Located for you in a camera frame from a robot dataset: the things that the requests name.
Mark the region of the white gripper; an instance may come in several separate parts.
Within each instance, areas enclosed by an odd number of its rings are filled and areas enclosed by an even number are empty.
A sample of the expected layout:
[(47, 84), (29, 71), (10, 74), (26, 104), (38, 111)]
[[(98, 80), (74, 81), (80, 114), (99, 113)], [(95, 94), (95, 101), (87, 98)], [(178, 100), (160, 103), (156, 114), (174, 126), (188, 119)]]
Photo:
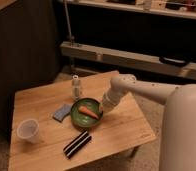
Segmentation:
[(98, 108), (99, 112), (108, 113), (112, 111), (125, 95), (125, 92), (120, 92), (110, 88), (102, 97), (102, 101)]

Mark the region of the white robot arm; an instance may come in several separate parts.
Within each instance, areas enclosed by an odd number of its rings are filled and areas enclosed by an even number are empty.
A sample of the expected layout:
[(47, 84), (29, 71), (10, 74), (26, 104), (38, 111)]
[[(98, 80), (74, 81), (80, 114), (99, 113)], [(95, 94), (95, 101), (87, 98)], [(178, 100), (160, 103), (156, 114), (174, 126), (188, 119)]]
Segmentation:
[(159, 171), (196, 171), (196, 84), (147, 82), (118, 74), (110, 79), (100, 111), (112, 111), (129, 92), (164, 106)]

